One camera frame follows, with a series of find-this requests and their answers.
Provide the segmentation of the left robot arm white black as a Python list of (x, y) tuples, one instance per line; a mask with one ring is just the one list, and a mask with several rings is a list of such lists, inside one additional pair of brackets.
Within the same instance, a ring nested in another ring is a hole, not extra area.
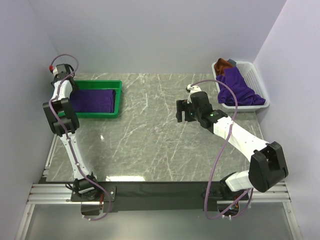
[(73, 109), (70, 97), (77, 90), (73, 77), (74, 68), (69, 64), (49, 66), (53, 74), (53, 95), (42, 104), (51, 131), (64, 145), (73, 170), (73, 185), (66, 185), (72, 195), (83, 201), (96, 201), (101, 196), (101, 189), (91, 168), (85, 163), (79, 146), (76, 130), (80, 127), (79, 119)]

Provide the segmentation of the purple towel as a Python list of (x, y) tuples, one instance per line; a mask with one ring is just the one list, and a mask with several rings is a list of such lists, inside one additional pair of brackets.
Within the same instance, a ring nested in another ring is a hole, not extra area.
[[(238, 106), (262, 106), (266, 102), (263, 97), (248, 87), (237, 67), (225, 69), (224, 74), (218, 75), (216, 80), (227, 85), (232, 90), (236, 96)], [(217, 97), (218, 102), (230, 107), (235, 106), (233, 95), (220, 83), (218, 84), (220, 88)]]
[(116, 92), (113, 89), (80, 89), (70, 95), (77, 113), (113, 113)]

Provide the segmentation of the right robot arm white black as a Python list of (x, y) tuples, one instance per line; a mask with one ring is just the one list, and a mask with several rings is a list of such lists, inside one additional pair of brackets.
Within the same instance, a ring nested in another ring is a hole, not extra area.
[(209, 197), (231, 200), (246, 189), (265, 193), (284, 180), (289, 171), (282, 146), (256, 137), (219, 109), (213, 109), (204, 91), (190, 91), (188, 99), (176, 101), (176, 119), (180, 123), (199, 122), (200, 126), (221, 137), (249, 161), (249, 169), (233, 172), (215, 186), (208, 187)]

